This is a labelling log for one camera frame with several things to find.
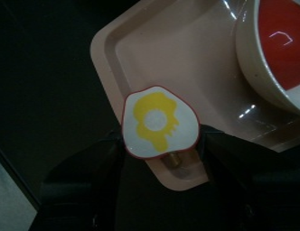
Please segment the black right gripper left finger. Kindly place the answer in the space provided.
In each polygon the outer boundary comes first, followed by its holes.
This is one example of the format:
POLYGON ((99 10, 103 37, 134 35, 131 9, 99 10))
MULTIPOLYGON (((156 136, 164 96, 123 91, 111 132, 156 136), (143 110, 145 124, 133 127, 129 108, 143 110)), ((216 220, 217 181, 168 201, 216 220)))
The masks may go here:
POLYGON ((109 132, 49 172, 29 231, 115 231, 123 164, 119 130, 109 132))

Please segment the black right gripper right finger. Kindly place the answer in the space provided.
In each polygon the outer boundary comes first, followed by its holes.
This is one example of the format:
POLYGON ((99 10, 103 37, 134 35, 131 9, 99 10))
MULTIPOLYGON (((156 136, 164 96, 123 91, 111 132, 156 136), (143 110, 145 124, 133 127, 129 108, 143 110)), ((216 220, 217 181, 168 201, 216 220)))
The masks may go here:
POLYGON ((198 154, 229 231, 300 231, 300 164, 269 148, 200 126, 198 154))

